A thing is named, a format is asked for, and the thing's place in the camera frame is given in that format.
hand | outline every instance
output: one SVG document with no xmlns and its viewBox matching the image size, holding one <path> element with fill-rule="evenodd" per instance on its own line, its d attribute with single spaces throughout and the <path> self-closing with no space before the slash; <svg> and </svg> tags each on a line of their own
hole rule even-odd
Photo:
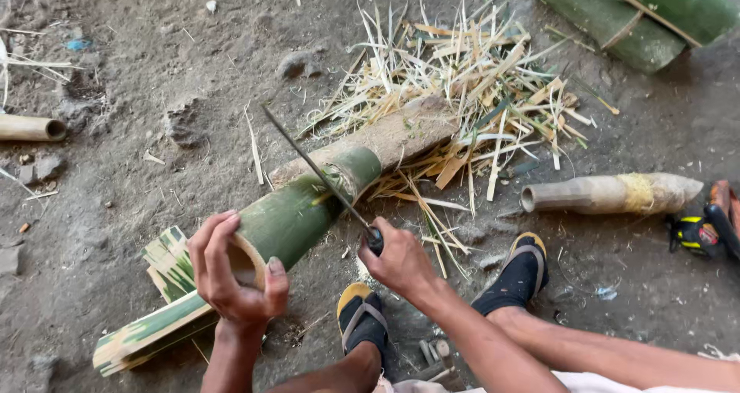
<svg viewBox="0 0 740 393">
<path fill-rule="evenodd" d="M 412 232 L 394 228 L 382 217 L 375 218 L 372 225 L 383 236 L 383 253 L 375 256 L 363 239 L 357 255 L 370 275 L 413 303 L 439 279 L 429 256 Z"/>
<path fill-rule="evenodd" d="M 264 323 L 282 314 L 288 301 L 288 276 L 272 257 L 265 267 L 265 292 L 239 286 L 227 256 L 229 239 L 239 227 L 236 211 L 209 217 L 187 242 L 198 294 L 235 327 Z"/>
</svg>

foot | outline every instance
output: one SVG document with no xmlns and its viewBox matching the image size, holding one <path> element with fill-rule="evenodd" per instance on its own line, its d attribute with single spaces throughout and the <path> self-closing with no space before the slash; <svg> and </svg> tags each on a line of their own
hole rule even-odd
<svg viewBox="0 0 740 393">
<path fill-rule="evenodd" d="M 542 240 L 532 233 L 525 233 L 514 241 L 509 255 L 511 260 L 491 287 L 473 301 L 473 308 L 487 316 L 498 308 L 519 306 L 525 308 L 527 302 L 549 282 L 548 264 Z M 538 275 L 542 268 L 542 278 L 537 287 Z"/>
<path fill-rule="evenodd" d="M 375 292 L 367 295 L 364 303 L 383 313 L 383 305 L 380 302 L 380 297 Z M 362 304 L 363 298 L 356 295 L 342 308 L 339 313 L 339 328 L 342 334 L 345 334 L 352 317 L 355 316 L 357 309 Z M 384 322 L 381 323 L 372 314 L 367 312 L 360 315 L 355 328 L 346 336 L 344 354 L 349 354 L 350 351 L 363 341 L 369 341 L 375 344 L 375 347 L 380 352 L 380 361 L 385 363 L 385 347 L 388 342 L 388 332 L 385 329 Z"/>
</svg>

black sock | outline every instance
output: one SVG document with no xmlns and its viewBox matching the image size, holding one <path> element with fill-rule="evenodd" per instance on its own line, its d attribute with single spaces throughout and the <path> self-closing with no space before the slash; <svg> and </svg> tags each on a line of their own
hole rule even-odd
<svg viewBox="0 0 740 393">
<path fill-rule="evenodd" d="M 535 246 L 540 249 L 542 256 L 545 250 L 539 247 L 532 237 L 519 240 L 516 247 Z M 544 288 L 548 284 L 548 263 L 545 261 L 545 272 L 542 274 Z M 532 253 L 522 253 L 511 261 L 501 272 L 501 275 L 490 288 L 473 301 L 473 308 L 484 317 L 504 306 L 527 306 L 527 302 L 534 296 L 537 285 L 537 257 Z"/>
<path fill-rule="evenodd" d="M 362 303 L 363 299 L 359 296 L 355 296 L 344 306 L 342 312 L 339 313 L 339 326 L 342 331 L 346 330 L 347 325 L 349 325 L 349 321 L 355 315 L 355 311 L 357 311 L 357 308 L 359 308 Z M 365 303 L 369 303 L 371 306 L 375 307 L 378 312 L 383 313 L 383 305 L 380 303 L 380 297 L 375 292 L 366 297 Z M 383 327 L 383 325 L 372 315 L 365 313 L 362 314 L 360 320 L 357 322 L 355 331 L 349 335 L 346 344 L 347 350 L 345 353 L 349 354 L 357 344 L 363 341 L 370 341 L 371 343 L 374 343 L 378 351 L 380 351 L 380 360 L 384 363 L 385 342 L 387 339 L 388 335 L 385 333 L 385 327 Z"/>
</svg>

knife handle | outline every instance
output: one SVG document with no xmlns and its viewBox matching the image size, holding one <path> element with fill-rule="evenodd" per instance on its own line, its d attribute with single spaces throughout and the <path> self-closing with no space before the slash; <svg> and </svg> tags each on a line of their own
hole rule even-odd
<svg viewBox="0 0 740 393">
<path fill-rule="evenodd" d="M 370 229 L 372 230 L 373 235 L 368 238 L 368 247 L 375 256 L 379 257 L 380 254 L 383 253 L 383 235 L 381 235 L 380 230 L 375 227 L 370 227 Z"/>
</svg>

white pants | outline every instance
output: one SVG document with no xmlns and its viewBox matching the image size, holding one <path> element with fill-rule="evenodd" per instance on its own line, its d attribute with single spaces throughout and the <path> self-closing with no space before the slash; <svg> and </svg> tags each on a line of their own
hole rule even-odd
<svg viewBox="0 0 740 393">
<path fill-rule="evenodd" d="M 653 387 L 648 390 L 625 386 L 616 381 L 594 373 L 561 373 L 552 372 L 571 393 L 712 393 L 708 390 L 696 390 L 695 388 L 679 387 Z M 419 380 L 406 380 L 392 385 L 388 380 L 380 377 L 377 388 L 373 393 L 450 393 L 441 384 L 430 383 Z M 486 393 L 482 388 L 467 390 L 467 393 Z"/>
</svg>

